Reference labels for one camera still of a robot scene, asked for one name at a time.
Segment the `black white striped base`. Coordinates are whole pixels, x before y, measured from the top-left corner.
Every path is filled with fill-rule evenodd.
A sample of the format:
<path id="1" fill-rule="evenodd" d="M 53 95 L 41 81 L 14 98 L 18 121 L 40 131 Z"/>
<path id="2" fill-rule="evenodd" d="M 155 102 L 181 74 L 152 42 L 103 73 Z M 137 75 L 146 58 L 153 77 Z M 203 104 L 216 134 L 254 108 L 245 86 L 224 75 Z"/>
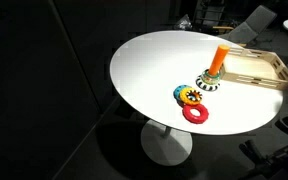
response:
<path id="1" fill-rule="evenodd" d="M 205 91 L 216 91 L 220 87 L 220 76 L 205 76 L 200 75 L 196 79 L 196 85 Z"/>

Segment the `orange stacking pole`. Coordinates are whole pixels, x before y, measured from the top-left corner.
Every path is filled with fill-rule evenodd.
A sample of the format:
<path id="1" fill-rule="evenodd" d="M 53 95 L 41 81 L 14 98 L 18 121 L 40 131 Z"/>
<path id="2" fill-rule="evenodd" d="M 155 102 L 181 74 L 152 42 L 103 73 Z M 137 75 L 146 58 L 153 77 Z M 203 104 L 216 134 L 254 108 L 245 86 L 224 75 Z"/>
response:
<path id="1" fill-rule="evenodd" d="M 222 63 L 229 52 L 230 47 L 228 45 L 221 44 L 217 47 L 216 53 L 214 55 L 211 66 L 208 70 L 208 73 L 211 76 L 216 76 L 218 71 L 220 70 Z"/>

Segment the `wooden tray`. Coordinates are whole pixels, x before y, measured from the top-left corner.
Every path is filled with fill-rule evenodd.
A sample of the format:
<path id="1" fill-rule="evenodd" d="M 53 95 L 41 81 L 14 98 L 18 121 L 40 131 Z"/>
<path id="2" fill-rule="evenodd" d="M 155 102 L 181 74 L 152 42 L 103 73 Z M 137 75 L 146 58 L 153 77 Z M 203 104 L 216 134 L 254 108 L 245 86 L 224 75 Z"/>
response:
<path id="1" fill-rule="evenodd" d="M 274 52 L 231 48 L 220 74 L 226 81 L 275 90 L 288 89 L 288 68 Z"/>

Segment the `grey chair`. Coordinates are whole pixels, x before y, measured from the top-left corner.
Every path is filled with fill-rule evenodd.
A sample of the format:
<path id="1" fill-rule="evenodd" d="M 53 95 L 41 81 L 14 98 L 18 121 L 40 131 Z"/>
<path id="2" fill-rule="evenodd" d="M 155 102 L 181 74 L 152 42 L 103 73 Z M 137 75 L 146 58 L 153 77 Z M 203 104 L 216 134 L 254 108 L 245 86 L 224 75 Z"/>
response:
<path id="1" fill-rule="evenodd" d="M 236 44 L 247 44 L 255 40 L 277 17 L 277 14 L 264 5 L 259 5 L 245 21 L 221 38 Z"/>

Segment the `black tripod equipment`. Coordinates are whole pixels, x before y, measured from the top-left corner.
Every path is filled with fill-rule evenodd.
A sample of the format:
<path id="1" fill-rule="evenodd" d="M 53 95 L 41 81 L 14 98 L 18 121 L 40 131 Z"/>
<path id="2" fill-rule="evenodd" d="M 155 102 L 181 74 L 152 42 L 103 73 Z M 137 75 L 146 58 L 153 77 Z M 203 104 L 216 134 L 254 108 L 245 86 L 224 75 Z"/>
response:
<path id="1" fill-rule="evenodd" d="M 288 116 L 277 120 L 275 126 L 288 135 Z M 288 180 L 288 145 L 265 156 L 252 140 L 241 143 L 239 149 L 254 163 L 254 168 L 238 180 Z"/>

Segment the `white table pedestal base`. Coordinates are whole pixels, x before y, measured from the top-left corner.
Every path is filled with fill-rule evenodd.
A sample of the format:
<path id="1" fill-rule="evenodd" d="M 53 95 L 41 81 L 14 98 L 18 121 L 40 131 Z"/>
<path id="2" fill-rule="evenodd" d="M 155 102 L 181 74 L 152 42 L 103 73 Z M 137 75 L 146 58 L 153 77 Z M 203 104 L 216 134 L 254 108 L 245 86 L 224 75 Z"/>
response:
<path id="1" fill-rule="evenodd" d="M 176 166 L 191 154 L 193 140 L 190 133 L 149 120 L 141 131 L 141 146 L 155 163 Z"/>

